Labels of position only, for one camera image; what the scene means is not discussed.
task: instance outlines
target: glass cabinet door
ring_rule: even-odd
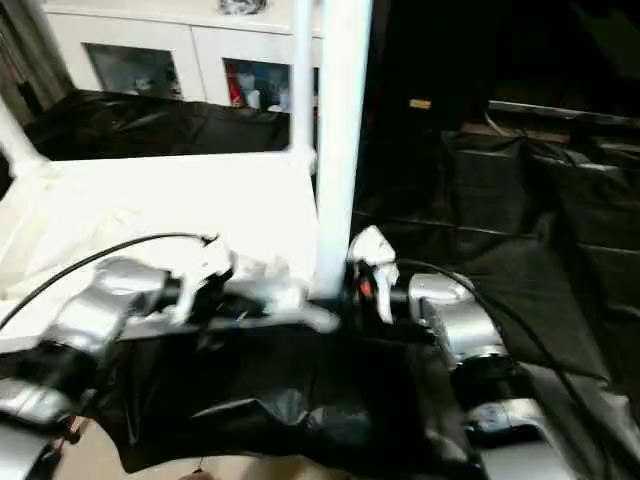
[[[293,36],[200,27],[193,35],[208,102],[289,110]],[[314,38],[311,46],[317,94],[322,40]]]
[[[171,52],[85,43],[103,90],[182,100]]]
[[[205,99],[188,25],[64,14],[47,18],[77,88]]]
[[[272,112],[289,112],[290,67],[280,63],[224,58],[229,103]],[[316,106],[318,69],[314,69]]]

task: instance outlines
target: white pole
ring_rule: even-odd
[[[372,0],[324,0],[320,70],[319,245],[314,293],[342,287],[349,247]]]
[[[0,150],[9,162],[11,174],[22,172],[46,161],[34,148],[0,96]]]
[[[304,159],[313,169],[313,66],[311,45],[313,41],[314,0],[294,2],[295,55],[292,81],[291,139],[289,148],[296,160]]]

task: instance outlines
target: black cable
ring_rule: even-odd
[[[132,240],[127,240],[122,243],[118,243],[109,248],[105,248],[104,250],[100,250],[99,252],[94,253],[93,255],[89,255],[88,257],[83,258],[82,260],[77,261],[76,263],[69,265],[65,269],[56,273],[54,276],[46,280],[44,283],[40,284],[34,290],[32,290],[26,297],[24,297],[15,307],[9,311],[7,315],[0,321],[0,330],[7,326],[7,324],[15,317],[18,313],[20,313],[24,307],[29,305],[36,297],[38,297],[42,292],[51,287],[54,283],[63,279],[70,273],[75,272],[76,270],[88,265],[91,262],[95,262],[100,258],[106,257],[107,255],[111,255],[114,252],[119,250],[124,250],[125,248],[131,247],[133,245],[137,245],[139,243],[150,242],[151,240],[158,240],[161,238],[193,238],[194,240],[200,240],[205,245],[209,245],[210,243],[217,240],[216,237],[210,237],[208,235],[197,235],[195,233],[182,233],[182,232],[171,232],[171,233],[155,233],[152,235],[145,235],[143,237],[134,238]]]
[[[480,292],[478,292],[476,288],[473,285],[471,285],[471,283],[465,282],[457,274],[455,274],[450,270],[439,267],[437,265],[433,265],[428,262],[422,262],[420,260],[398,259],[396,260],[396,263],[398,265],[404,264],[407,266],[428,268],[429,270],[438,272],[444,275],[445,277],[453,280],[454,282],[458,283],[459,285],[462,285],[473,296],[476,302],[478,302],[478,304],[487,312],[487,315],[489,315],[489,317],[497,325],[499,325],[499,323],[495,321],[495,318],[491,314],[492,310],[500,310],[505,316],[507,316],[508,318],[510,318],[511,320],[513,320],[515,323],[518,324],[518,326],[526,333],[527,337],[529,337],[529,339],[533,342],[533,344],[540,351],[540,353],[542,353],[542,356],[545,358],[545,361],[547,362],[551,370],[553,370],[554,374],[556,375],[556,377],[558,378],[562,386],[567,391],[567,394],[569,395],[573,403],[578,407],[580,413],[585,417],[585,420],[588,420],[588,423],[586,424],[587,429],[591,432],[592,439],[596,444],[598,450],[600,451],[600,454],[602,457],[603,471],[601,474],[602,475],[601,478],[602,480],[610,480],[613,472],[611,468],[609,449],[605,445],[602,437],[609,438],[610,440],[612,440],[614,443],[617,444],[617,447],[620,447],[622,449],[625,449],[624,445],[620,445],[620,442],[618,441],[618,439],[613,437],[611,435],[611,432],[609,432],[607,429],[603,428],[600,425],[600,423],[594,417],[593,413],[585,403],[580,393],[578,393],[576,388],[573,386],[573,384],[567,377],[567,374],[564,372],[564,369],[560,365],[560,362],[558,362],[555,356],[549,351],[549,349],[547,349],[546,345],[544,344],[542,339],[538,336],[538,334],[533,330],[533,328],[531,328],[531,326],[527,322],[525,322],[524,319],[520,317],[517,313],[511,311],[508,307],[501,304],[497,300],[489,299],[488,297],[481,295]]]

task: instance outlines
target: black tarp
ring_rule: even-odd
[[[281,115],[86,93],[28,131],[56,160],[259,151],[287,139]],[[585,478],[604,478],[605,456],[609,478],[640,477],[638,160],[587,145],[423,132],[376,136],[359,168],[353,233],[376,224],[400,256],[468,275],[568,372],[609,435],[594,434],[594,420],[585,421],[530,339],[497,314]],[[432,349],[291,328],[195,347],[194,339],[122,345],[92,415],[127,470],[250,451],[300,453],[386,478],[473,478],[444,464],[433,432],[424,434],[462,438]]]

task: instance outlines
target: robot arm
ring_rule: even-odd
[[[416,274],[404,288],[380,288],[383,276],[374,274],[375,267],[360,266],[345,296],[364,313],[354,333],[436,341],[465,413],[470,443],[480,452],[489,479],[577,478],[535,400],[528,375],[509,357],[493,321],[465,288],[467,279]],[[190,319],[205,323],[160,320],[154,328],[146,325],[140,331],[136,324],[146,322],[129,321],[178,303],[185,291],[181,280],[127,258],[99,264],[93,282],[67,302],[16,375],[0,380],[0,415],[6,420],[0,423],[0,478],[51,478],[59,460],[53,441],[67,432],[65,422],[86,400],[99,367],[108,362],[120,338],[287,323],[329,333],[339,326],[335,315],[307,302],[299,287],[216,278],[195,292]],[[199,315],[199,306],[211,301],[220,314],[224,301],[217,294],[223,290],[231,298],[248,301],[250,314],[213,319],[207,312]],[[384,315],[376,324],[370,314],[381,306]]]
[[[0,380],[0,478],[50,478],[53,441],[66,431],[127,322],[177,301],[180,280],[128,258],[98,265],[93,282],[62,308],[15,377]]]
[[[529,375],[509,356],[492,319],[464,285],[470,285],[464,277],[456,282],[442,274],[416,274],[407,301],[411,318],[433,332],[443,353],[487,477],[575,480]]]

